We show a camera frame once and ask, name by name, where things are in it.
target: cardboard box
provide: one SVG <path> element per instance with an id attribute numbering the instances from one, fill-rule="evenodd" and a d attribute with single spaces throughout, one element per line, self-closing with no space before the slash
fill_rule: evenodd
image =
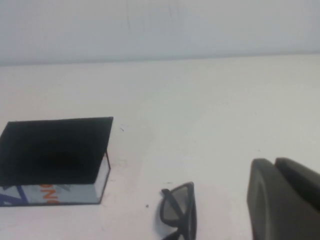
<path id="1" fill-rule="evenodd" d="M 0 137 L 0 206 L 99 204 L 112 121 L 9 122 Z"/>

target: black plastic object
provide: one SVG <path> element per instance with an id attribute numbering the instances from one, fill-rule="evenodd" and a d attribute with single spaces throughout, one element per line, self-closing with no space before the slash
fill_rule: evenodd
<path id="1" fill-rule="evenodd" d="M 288 158 L 278 158 L 274 165 L 296 193 L 320 211 L 320 174 Z"/>
<path id="2" fill-rule="evenodd" d="M 292 184 L 268 160 L 253 160 L 247 203 L 254 240 L 320 239 L 320 212 Z"/>
<path id="3" fill-rule="evenodd" d="M 197 234 L 197 210 L 194 183 L 188 182 L 172 190 L 163 189 L 160 219 L 166 225 L 178 228 L 163 240 L 195 240 Z"/>
<path id="4" fill-rule="evenodd" d="M 93 184 L 112 117 L 9 122 L 0 137 L 0 186 Z"/>

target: black sunglasses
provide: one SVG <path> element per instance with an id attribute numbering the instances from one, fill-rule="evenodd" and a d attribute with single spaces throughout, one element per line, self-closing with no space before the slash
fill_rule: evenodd
<path id="1" fill-rule="evenodd" d="M 162 189 L 162 192 L 164 197 L 160 206 L 160 219 L 164 224 L 178 228 L 163 240 L 195 240 L 197 210 L 194 183 L 188 182 L 172 190 Z"/>

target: white tabletop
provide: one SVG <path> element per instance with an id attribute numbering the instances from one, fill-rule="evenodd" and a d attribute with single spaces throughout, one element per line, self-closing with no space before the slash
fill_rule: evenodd
<path id="1" fill-rule="evenodd" d="M 0 208 L 0 239 L 160 240 L 160 190 L 193 181 L 197 239 L 249 240 L 252 159 L 320 171 L 319 104 L 320 55 L 0 67 L 0 132 L 114 116 L 102 204 Z"/>

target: sunglasses lens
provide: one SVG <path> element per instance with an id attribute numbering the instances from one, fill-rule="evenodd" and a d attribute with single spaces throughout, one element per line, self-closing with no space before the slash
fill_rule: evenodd
<path id="1" fill-rule="evenodd" d="M 189 196 L 188 196 L 188 188 L 186 186 L 180 187 L 174 191 L 171 192 L 172 196 L 178 203 L 181 211 L 183 214 L 186 213 L 188 209 L 188 205 L 190 202 Z M 178 220 L 178 214 L 172 207 L 170 201 L 168 199 L 165 200 L 164 202 L 164 207 L 163 207 L 163 217 L 166 220 Z"/>

